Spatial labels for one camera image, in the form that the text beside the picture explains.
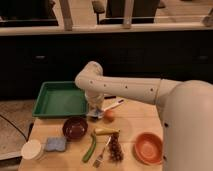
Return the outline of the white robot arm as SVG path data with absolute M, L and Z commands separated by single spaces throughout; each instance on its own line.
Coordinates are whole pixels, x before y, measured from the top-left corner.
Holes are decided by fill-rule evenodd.
M 163 127 L 162 171 L 213 171 L 213 84 L 106 77 L 91 61 L 75 77 L 91 105 L 105 94 L 154 105 Z

